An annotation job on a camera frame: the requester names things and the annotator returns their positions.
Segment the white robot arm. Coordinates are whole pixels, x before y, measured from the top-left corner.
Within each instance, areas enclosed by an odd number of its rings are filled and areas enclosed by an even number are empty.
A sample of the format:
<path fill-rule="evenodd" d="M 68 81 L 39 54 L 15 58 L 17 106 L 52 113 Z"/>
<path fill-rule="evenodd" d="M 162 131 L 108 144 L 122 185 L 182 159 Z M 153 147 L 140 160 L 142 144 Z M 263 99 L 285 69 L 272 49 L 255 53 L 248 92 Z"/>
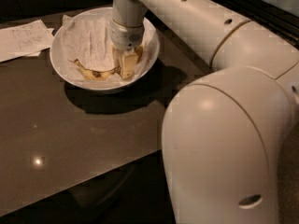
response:
<path fill-rule="evenodd" d="M 148 8 L 213 73 L 164 114 L 164 169 L 177 224 L 278 224 L 278 153 L 298 121 L 298 51 L 210 0 L 114 0 L 127 26 Z"/>

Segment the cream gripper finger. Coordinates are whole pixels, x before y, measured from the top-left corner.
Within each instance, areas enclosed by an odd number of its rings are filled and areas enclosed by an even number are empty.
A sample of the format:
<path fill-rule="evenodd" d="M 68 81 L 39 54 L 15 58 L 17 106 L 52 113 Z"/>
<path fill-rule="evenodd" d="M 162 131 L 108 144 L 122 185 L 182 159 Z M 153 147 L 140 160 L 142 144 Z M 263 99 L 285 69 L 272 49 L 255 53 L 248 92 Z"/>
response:
<path fill-rule="evenodd" d="M 112 47 L 112 60 L 115 67 L 121 68 L 122 50 Z"/>
<path fill-rule="evenodd" d="M 135 66 L 138 64 L 139 55 L 135 49 L 126 50 L 121 55 L 121 77 L 127 79 L 135 74 Z"/>

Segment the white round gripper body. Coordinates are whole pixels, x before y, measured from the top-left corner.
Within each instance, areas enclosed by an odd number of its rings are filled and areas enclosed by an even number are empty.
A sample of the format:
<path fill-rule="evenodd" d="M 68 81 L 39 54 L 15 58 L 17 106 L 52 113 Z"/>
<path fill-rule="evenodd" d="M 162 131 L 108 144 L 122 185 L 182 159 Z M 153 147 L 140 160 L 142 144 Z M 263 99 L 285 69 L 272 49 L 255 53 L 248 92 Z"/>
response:
<path fill-rule="evenodd" d="M 113 20 L 109 22 L 110 39 L 116 49 L 128 50 L 138 47 L 142 43 L 144 31 L 143 25 L 126 27 L 117 24 Z"/>

